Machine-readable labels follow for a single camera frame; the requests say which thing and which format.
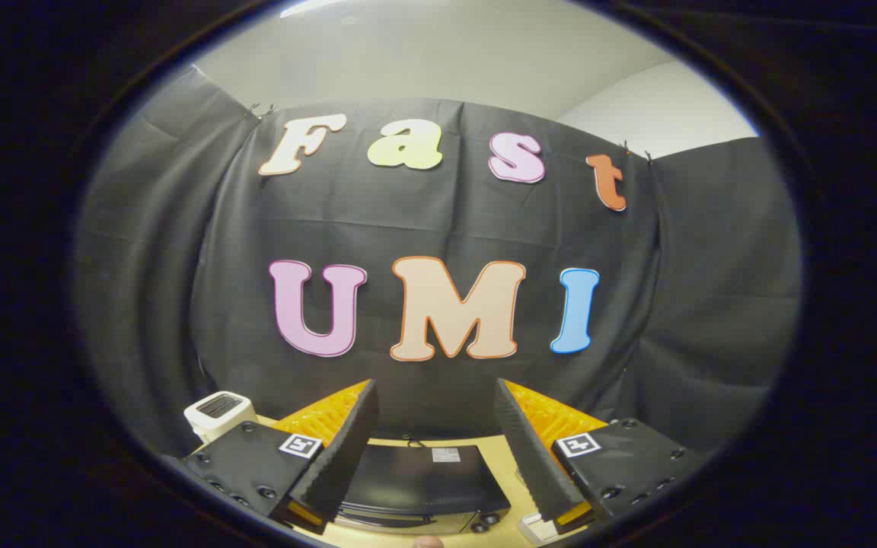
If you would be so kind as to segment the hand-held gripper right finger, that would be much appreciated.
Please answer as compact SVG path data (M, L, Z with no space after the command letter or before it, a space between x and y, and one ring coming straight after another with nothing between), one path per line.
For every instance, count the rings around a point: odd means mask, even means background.
M560 533L661 499L704 455L638 419L605 422L498 379L496 417L541 518Z

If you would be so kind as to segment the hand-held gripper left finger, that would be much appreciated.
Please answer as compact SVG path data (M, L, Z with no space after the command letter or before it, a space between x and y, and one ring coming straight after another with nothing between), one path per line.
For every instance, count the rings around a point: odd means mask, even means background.
M185 409L202 444L180 459L180 470L272 521L322 534L344 500L378 412L372 379L274 423L263 421L247 397L222 390Z

